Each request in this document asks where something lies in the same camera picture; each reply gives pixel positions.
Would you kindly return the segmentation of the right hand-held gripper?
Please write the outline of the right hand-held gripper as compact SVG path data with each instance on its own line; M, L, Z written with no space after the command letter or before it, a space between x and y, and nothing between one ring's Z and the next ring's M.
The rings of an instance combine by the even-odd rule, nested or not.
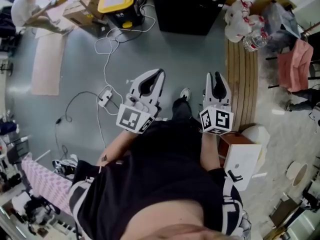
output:
M203 110L199 113L202 131L222 136L232 130L234 113L231 111L231 90L228 82L220 72L206 75L206 85L203 95Z

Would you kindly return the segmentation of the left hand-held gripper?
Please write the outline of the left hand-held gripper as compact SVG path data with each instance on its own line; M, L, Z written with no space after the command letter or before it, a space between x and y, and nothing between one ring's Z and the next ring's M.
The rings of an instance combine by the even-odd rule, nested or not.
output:
M158 99L165 79L166 73L161 68L146 71L134 79L130 93L119 107L116 125L134 134L143 134L161 110ZM149 102L137 97L149 97Z

